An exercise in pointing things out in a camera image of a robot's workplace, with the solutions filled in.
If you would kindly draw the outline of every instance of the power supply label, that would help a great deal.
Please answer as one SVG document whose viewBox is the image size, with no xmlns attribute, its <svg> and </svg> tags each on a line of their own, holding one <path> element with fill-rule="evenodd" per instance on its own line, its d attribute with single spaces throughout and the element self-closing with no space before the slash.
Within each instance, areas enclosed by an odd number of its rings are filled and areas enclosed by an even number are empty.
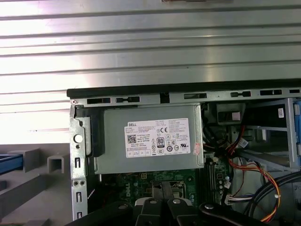
<svg viewBox="0 0 301 226">
<path fill-rule="evenodd" d="M 124 133 L 127 158 L 190 153 L 188 119 L 128 122 Z"/>
</svg>

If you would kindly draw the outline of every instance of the blue bar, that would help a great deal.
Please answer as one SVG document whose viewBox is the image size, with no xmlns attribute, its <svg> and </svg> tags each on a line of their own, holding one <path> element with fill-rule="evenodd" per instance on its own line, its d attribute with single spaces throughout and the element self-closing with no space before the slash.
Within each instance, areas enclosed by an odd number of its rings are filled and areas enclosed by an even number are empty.
<svg viewBox="0 0 301 226">
<path fill-rule="evenodd" d="M 23 167 L 23 155 L 0 154 L 0 175 Z"/>
<path fill-rule="evenodd" d="M 295 104 L 299 105 L 301 109 L 301 101 L 297 101 Z M 296 130 L 297 144 L 301 144 L 301 115 L 295 115 L 295 130 Z"/>
</svg>

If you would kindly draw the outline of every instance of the motherboard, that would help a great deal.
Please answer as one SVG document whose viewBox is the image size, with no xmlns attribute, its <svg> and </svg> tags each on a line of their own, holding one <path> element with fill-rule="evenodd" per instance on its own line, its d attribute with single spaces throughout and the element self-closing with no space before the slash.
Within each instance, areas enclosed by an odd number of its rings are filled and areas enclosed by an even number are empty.
<svg viewBox="0 0 301 226">
<path fill-rule="evenodd" d="M 169 182 L 175 198 L 189 199 L 197 207 L 203 202 L 220 203 L 230 169 L 226 162 L 207 154 L 204 168 L 103 175 L 103 206 L 124 200 L 133 206 L 139 198 L 152 197 L 153 182 Z"/>
<path fill-rule="evenodd" d="M 135 205 L 139 198 L 152 197 L 154 181 L 170 182 L 175 198 L 186 198 L 194 206 L 198 205 L 196 186 L 196 169 L 155 171 L 141 173 L 117 174 L 112 181 L 112 175 L 103 178 L 103 183 L 114 187 L 111 199 L 125 200 Z"/>
</svg>

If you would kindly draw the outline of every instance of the ce mark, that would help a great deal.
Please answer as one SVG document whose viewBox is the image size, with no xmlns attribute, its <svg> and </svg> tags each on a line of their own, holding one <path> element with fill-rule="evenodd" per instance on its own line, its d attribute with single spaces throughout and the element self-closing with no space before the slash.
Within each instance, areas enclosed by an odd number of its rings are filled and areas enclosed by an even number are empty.
<svg viewBox="0 0 301 226">
<path fill-rule="evenodd" d="M 167 127 L 161 128 L 160 131 L 161 131 L 161 133 L 164 133 L 164 131 L 167 133 Z"/>
</svg>

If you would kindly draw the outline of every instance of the corrugated metal wall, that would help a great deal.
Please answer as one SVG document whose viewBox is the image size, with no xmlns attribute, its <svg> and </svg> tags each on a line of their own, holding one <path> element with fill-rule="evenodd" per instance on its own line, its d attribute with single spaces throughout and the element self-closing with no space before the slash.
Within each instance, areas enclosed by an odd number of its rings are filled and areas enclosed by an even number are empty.
<svg viewBox="0 0 301 226">
<path fill-rule="evenodd" d="M 300 0 L 2 1 L 1 143 L 68 142 L 68 88 L 301 78 L 300 25 Z"/>
</svg>

